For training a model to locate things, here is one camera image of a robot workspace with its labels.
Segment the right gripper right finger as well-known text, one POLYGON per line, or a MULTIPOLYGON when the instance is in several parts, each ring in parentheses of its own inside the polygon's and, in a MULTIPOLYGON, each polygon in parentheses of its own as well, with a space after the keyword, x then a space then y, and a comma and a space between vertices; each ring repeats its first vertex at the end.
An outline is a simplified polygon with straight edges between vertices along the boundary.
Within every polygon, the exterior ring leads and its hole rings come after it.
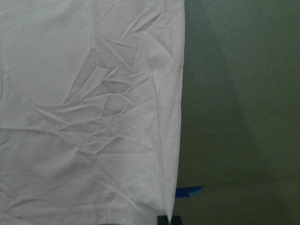
POLYGON ((182 219, 180 216, 172 216, 171 225, 182 225, 182 219))

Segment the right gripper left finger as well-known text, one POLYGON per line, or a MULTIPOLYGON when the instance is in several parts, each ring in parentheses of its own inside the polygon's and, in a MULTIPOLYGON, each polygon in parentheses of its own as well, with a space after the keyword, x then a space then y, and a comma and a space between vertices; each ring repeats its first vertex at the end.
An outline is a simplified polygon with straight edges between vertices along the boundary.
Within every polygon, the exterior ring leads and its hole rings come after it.
POLYGON ((157 225, 169 225, 169 220, 166 215, 157 216, 157 225))

